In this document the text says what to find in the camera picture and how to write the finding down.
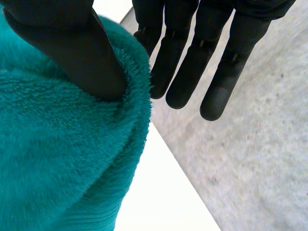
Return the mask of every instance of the fuzzy texture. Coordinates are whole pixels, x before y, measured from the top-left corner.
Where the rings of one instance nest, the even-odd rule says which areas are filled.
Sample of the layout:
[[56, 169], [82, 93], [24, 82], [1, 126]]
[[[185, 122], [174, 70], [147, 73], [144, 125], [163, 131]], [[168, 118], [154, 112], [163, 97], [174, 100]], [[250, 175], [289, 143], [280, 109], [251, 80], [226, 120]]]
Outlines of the fuzzy texture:
[[114, 229], [148, 132], [149, 65], [135, 38], [101, 20], [128, 78], [113, 103], [80, 90], [0, 15], [1, 231]]

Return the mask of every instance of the fleece blanket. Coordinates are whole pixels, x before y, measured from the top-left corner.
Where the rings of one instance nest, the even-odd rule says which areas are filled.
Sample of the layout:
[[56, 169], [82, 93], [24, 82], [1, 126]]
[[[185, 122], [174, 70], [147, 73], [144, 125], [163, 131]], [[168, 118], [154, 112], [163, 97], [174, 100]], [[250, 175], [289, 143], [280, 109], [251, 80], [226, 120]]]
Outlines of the fleece blanket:
[[0, 13], [1, 231], [115, 227], [148, 132], [149, 65], [135, 38], [101, 20], [128, 79], [117, 102], [80, 90]]

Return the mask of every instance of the concrete surface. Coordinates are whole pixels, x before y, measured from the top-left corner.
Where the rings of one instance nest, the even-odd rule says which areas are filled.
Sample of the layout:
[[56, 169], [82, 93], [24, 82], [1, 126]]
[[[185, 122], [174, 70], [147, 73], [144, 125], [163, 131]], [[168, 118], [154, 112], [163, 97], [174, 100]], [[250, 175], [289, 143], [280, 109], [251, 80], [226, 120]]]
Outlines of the concrete surface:
[[[298, 0], [271, 24], [220, 120], [203, 120], [199, 106], [231, 21], [188, 105], [154, 101], [154, 125], [222, 231], [308, 231], [307, 12]], [[137, 30], [133, 12], [123, 25]]]

